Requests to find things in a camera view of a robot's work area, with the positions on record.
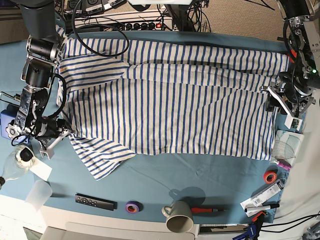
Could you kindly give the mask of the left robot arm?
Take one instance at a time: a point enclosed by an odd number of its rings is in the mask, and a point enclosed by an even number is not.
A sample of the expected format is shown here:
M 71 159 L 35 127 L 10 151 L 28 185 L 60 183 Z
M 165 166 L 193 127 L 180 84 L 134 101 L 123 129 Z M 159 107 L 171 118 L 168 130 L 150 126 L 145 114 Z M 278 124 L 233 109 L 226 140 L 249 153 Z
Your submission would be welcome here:
M 284 111 L 284 125 L 299 131 L 303 115 L 316 103 L 312 96 L 320 88 L 320 36 L 314 18 L 316 12 L 309 0 L 279 0 L 283 24 L 283 41 L 292 68 L 279 73 L 278 81 L 261 87 L 267 92 L 268 112 Z

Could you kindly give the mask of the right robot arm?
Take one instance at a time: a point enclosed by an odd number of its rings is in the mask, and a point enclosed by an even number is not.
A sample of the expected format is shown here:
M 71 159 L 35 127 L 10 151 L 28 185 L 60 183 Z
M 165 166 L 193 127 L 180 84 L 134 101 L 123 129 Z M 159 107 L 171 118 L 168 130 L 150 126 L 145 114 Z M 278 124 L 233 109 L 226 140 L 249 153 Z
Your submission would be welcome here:
M 26 62 L 20 77 L 26 85 L 15 96 L 19 107 L 6 132 L 12 141 L 22 136 L 33 137 L 40 144 L 41 156 L 51 159 L 57 143 L 73 132 L 66 120 L 58 118 L 67 101 L 66 80 L 56 73 L 64 40 L 56 30 L 53 0 L 17 0 L 16 4 L 29 32 Z M 55 79 L 62 83 L 62 101 L 54 113 L 44 116 Z

